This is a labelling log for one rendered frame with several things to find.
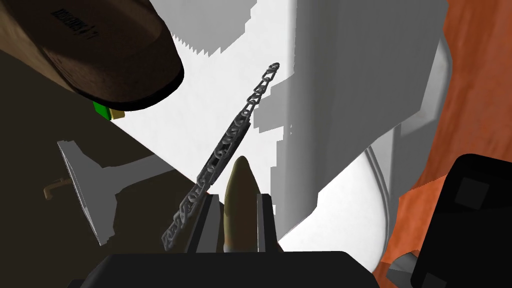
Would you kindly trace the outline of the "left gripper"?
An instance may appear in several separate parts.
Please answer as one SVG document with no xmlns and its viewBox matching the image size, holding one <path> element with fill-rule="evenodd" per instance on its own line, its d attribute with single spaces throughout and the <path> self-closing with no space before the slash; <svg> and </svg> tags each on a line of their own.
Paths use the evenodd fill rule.
<svg viewBox="0 0 512 288">
<path fill-rule="evenodd" d="M 413 288 L 512 288 L 512 162 L 473 153 L 449 170 Z"/>
</svg>

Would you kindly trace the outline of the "brown shoe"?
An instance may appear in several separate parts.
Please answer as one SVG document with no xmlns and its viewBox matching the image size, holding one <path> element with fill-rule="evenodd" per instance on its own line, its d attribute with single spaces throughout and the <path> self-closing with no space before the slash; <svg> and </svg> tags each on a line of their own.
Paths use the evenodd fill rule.
<svg viewBox="0 0 512 288">
<path fill-rule="evenodd" d="M 0 0 L 0 50 L 118 111 L 161 102 L 185 76 L 150 0 Z"/>
</svg>

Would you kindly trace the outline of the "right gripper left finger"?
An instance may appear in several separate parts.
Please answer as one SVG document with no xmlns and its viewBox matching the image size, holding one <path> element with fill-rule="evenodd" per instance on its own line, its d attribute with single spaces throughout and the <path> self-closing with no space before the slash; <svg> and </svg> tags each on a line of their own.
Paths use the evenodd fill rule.
<svg viewBox="0 0 512 288">
<path fill-rule="evenodd" d="M 196 218 L 186 252 L 215 253 L 218 245 L 220 222 L 219 195 L 207 193 Z"/>
</svg>

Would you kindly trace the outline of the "olive pointed object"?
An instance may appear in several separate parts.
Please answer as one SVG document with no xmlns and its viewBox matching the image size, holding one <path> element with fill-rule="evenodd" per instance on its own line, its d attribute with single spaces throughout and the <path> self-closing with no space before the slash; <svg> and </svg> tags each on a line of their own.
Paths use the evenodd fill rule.
<svg viewBox="0 0 512 288">
<path fill-rule="evenodd" d="M 256 252 L 258 249 L 257 181 L 248 160 L 240 156 L 233 165 L 223 203 L 223 251 Z"/>
</svg>

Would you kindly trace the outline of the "green block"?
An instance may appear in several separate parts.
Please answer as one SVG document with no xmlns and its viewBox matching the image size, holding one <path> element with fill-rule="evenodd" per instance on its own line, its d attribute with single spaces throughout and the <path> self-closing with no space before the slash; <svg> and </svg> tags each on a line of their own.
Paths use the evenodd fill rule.
<svg viewBox="0 0 512 288">
<path fill-rule="evenodd" d="M 110 109 L 104 105 L 101 105 L 95 101 L 92 102 L 94 106 L 94 110 L 101 115 L 103 118 L 105 118 L 108 121 L 112 120 Z"/>
</svg>

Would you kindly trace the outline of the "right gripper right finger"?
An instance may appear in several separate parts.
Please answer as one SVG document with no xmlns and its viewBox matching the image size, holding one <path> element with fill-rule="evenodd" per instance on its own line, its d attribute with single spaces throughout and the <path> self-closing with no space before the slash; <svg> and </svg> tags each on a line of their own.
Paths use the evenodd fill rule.
<svg viewBox="0 0 512 288">
<path fill-rule="evenodd" d="M 274 209 L 270 194 L 257 194 L 257 251 L 283 253 L 277 240 Z"/>
</svg>

